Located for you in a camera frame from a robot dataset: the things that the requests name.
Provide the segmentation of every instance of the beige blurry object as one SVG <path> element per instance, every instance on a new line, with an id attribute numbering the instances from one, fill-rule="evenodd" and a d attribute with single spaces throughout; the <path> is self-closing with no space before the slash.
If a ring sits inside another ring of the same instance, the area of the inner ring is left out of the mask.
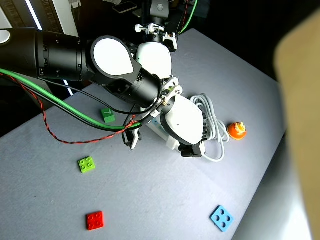
<path id="1" fill-rule="evenodd" d="M 278 45 L 288 136 L 314 240 L 320 240 L 320 10 Z"/>

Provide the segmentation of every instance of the gray table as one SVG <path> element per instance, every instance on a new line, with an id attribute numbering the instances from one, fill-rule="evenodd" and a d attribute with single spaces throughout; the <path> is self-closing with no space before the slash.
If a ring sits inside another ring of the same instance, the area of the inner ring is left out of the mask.
<path id="1" fill-rule="evenodd" d="M 224 123 L 244 121 L 246 138 L 231 140 L 225 159 L 212 163 L 180 157 L 147 127 L 133 151 L 120 136 L 62 144 L 48 134 L 39 115 L 0 139 L 0 239 L 232 238 L 285 131 L 279 85 L 193 29 L 180 37 L 172 61 L 183 94 L 207 93 Z M 131 107 L 98 86 L 86 90 L 116 107 Z M 67 102 L 101 118 L 102 106 L 79 93 Z M 107 134 L 55 107 L 47 117 L 67 141 Z M 209 156 L 218 155 L 218 149 L 207 143 Z M 82 174 L 77 161 L 87 156 L 96 169 Z M 209 218 L 218 205 L 235 219 L 226 232 Z M 85 215 L 95 211 L 104 212 L 106 226 L 87 231 Z"/>

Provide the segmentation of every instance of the orange round container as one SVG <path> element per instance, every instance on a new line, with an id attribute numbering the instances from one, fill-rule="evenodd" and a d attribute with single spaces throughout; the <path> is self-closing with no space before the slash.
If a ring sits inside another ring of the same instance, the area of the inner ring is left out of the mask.
<path id="1" fill-rule="evenodd" d="M 234 122 L 230 124 L 227 131 L 231 138 L 241 140 L 247 135 L 246 126 L 243 122 Z"/>

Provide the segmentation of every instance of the blue lego brick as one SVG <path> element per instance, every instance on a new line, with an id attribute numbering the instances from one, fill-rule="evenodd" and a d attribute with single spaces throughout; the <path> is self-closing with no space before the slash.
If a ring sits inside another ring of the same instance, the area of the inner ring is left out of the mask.
<path id="1" fill-rule="evenodd" d="M 223 206 L 219 206 L 210 218 L 222 232 L 227 231 L 234 221 L 234 217 Z"/>

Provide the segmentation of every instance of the green block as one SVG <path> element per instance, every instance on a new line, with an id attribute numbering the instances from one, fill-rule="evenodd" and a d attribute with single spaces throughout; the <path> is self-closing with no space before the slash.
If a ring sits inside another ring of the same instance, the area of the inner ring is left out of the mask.
<path id="1" fill-rule="evenodd" d="M 78 161 L 78 163 L 80 166 L 80 170 L 83 174 L 85 172 L 88 172 L 88 171 L 96 168 L 94 160 L 92 159 L 92 156 L 88 156 L 84 159 L 81 159 Z"/>
<path id="2" fill-rule="evenodd" d="M 101 109 L 101 113 L 106 124 L 112 123 L 116 120 L 116 117 L 110 108 Z"/>

